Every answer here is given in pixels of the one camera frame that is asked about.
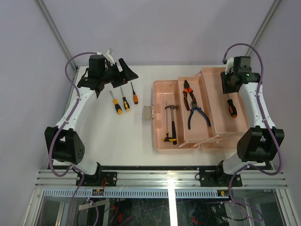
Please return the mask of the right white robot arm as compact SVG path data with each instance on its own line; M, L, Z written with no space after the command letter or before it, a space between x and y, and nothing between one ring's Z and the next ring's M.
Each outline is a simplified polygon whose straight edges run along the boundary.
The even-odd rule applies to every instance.
M262 93L262 77L251 69L249 56L231 57L223 61L225 71L221 73L224 94L238 93L248 119L249 129L240 138L237 152L216 168L215 182L224 186L241 171L256 163L271 161L276 155L282 158L280 146L285 134L277 129L267 110Z

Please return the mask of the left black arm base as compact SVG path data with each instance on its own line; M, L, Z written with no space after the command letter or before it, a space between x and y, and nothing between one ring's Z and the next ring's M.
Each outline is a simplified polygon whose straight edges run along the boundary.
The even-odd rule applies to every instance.
M84 180L81 186L116 186L117 175L117 172L104 172L102 166L98 163L95 174L84 174Z

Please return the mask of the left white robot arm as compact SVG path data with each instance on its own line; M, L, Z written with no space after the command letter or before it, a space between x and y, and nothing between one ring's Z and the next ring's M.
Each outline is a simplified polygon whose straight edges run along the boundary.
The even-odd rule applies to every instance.
M67 163L66 170L73 170L79 177L77 186L101 186L105 183L102 167L88 156L79 129L88 108L96 102L106 84L117 88L139 76L128 67L124 59L115 62L109 50L104 54L84 52L78 55L89 55L88 69L77 84L67 77L76 96L60 121L45 130L49 167L55 176L64 177L67 173L56 172L53 161Z

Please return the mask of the claw hammer black handle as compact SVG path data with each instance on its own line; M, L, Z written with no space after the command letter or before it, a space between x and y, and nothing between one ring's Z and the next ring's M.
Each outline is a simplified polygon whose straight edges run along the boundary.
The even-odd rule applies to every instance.
M178 106L175 105L167 105L165 109L170 109L171 111L171 125L172 125L172 137L169 137L168 132L166 133L166 137L163 139L164 142L172 142L173 145L177 145L177 136L176 136L176 128L174 121L174 110L178 109Z

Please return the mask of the pink plastic tool box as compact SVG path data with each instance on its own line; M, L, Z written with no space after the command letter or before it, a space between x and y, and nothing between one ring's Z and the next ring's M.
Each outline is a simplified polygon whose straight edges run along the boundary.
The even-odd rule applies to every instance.
M229 94L237 109L237 118L228 111L228 97L222 92L223 67L205 67L194 76L176 80L157 80L153 83L152 105L144 107L145 118L151 119L154 146L158 152L176 153L203 148L236 148L239 139L248 130L248 121L242 99L237 93ZM163 142L168 132L172 137L171 111L174 110L177 145Z

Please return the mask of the long black orange screwdriver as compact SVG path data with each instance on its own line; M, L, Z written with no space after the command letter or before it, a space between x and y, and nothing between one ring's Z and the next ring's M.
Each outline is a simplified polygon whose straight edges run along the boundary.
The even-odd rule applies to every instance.
M237 118L238 113L236 107L234 106L233 100L229 97L229 94L227 94L227 97L228 111L232 118Z

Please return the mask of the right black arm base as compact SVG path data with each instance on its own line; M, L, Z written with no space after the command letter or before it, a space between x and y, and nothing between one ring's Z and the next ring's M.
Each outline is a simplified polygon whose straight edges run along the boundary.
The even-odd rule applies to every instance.
M201 187L229 187L232 175L224 173L222 163L223 161L216 166L199 167L195 179L200 182Z

